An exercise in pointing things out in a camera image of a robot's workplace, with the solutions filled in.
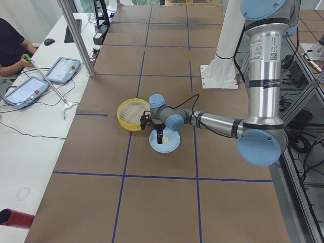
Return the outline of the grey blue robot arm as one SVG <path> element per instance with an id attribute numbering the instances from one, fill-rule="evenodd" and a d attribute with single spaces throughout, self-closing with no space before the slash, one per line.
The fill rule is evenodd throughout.
<path id="1" fill-rule="evenodd" d="M 169 153 L 180 144 L 179 130 L 190 124 L 237 140 L 237 149 L 248 163 L 263 167 L 278 161 L 288 144 L 279 117 L 281 41 L 298 30 L 299 1 L 242 1 L 243 33 L 250 40 L 248 117 L 231 119 L 194 108 L 168 106 L 161 94 L 149 98 L 150 146 Z"/>

